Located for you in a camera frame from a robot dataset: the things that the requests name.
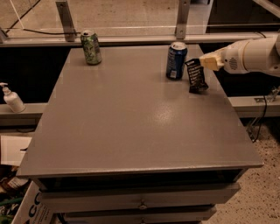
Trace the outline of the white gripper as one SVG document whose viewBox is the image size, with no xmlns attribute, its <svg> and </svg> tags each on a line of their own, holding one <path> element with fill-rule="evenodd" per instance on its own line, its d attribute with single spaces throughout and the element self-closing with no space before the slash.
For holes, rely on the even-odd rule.
<svg viewBox="0 0 280 224">
<path fill-rule="evenodd" d="M 234 42 L 227 47 L 204 54 L 199 58 L 199 62 L 204 68 L 213 71 L 219 71 L 224 67 L 230 74 L 245 74 L 247 70 L 243 64 L 243 52 L 247 44 L 247 40 Z"/>
</svg>

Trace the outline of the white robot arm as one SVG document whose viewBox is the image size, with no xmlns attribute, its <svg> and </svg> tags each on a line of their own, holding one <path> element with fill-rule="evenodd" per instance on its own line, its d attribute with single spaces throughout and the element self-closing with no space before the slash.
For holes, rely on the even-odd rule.
<svg viewBox="0 0 280 224">
<path fill-rule="evenodd" d="M 229 74 L 260 72 L 280 77 L 280 36 L 245 39 L 199 57 L 200 64 Z"/>
</svg>

